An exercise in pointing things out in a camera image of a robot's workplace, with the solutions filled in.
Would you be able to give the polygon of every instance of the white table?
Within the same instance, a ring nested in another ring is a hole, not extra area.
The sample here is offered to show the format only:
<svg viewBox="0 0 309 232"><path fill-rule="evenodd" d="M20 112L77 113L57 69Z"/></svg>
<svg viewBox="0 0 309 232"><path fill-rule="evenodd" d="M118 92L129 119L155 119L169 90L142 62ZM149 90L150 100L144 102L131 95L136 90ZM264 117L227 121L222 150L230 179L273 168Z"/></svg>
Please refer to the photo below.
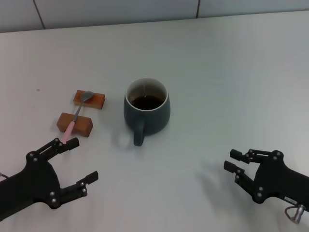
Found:
<svg viewBox="0 0 309 232"><path fill-rule="evenodd" d="M55 137L78 89L106 94L89 138L54 157L62 187L97 170L88 196L51 210L34 204L1 232L305 232L289 204L255 204L223 169L232 148L281 150L309 175L309 12L0 34L0 172ZM162 81L171 117L132 144L123 119L126 87ZM239 164L251 178L257 165Z"/></svg>

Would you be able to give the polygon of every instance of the coffee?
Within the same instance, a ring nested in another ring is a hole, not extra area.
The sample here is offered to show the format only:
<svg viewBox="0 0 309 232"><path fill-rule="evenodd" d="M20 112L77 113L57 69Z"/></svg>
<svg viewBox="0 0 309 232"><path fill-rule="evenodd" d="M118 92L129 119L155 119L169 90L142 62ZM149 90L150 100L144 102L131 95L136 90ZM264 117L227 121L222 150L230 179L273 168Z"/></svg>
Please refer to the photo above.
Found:
<svg viewBox="0 0 309 232"><path fill-rule="evenodd" d="M163 104L163 100L155 96L141 96L134 99L131 104L140 110L153 110Z"/></svg>

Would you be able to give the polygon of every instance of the orange wooden block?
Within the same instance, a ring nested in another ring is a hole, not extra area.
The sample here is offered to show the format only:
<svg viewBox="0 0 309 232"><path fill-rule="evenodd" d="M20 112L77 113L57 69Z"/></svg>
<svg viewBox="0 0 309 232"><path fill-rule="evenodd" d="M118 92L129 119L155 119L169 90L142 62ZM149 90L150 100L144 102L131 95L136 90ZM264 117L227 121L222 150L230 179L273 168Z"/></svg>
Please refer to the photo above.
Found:
<svg viewBox="0 0 309 232"><path fill-rule="evenodd" d="M74 97L74 104L81 105L81 94L85 93L85 91L78 90ZM95 108L95 109L102 109L103 104L105 102L105 95L101 93L94 93L93 97L87 101L85 101L84 106Z"/></svg>
<svg viewBox="0 0 309 232"><path fill-rule="evenodd" d="M73 118L74 118L74 115L67 114L67 113L61 113L60 118L58 119L58 122L57 122L57 127L59 128L59 130L61 132L65 132L70 122L73 121ZM93 124L92 124L91 118L77 116L77 120L75 122L72 133L78 133L84 137L89 137L92 128L93 128Z"/></svg>

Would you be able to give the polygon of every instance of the mug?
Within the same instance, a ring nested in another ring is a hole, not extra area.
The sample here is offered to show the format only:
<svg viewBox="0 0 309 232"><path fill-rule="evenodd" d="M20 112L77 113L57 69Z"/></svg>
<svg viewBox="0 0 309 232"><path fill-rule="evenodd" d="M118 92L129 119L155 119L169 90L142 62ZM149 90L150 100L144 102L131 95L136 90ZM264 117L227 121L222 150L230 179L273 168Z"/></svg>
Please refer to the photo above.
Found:
<svg viewBox="0 0 309 232"><path fill-rule="evenodd" d="M141 146L145 135L161 131L169 122L169 93L152 78L132 82L126 90L124 116L134 131L134 145Z"/></svg>

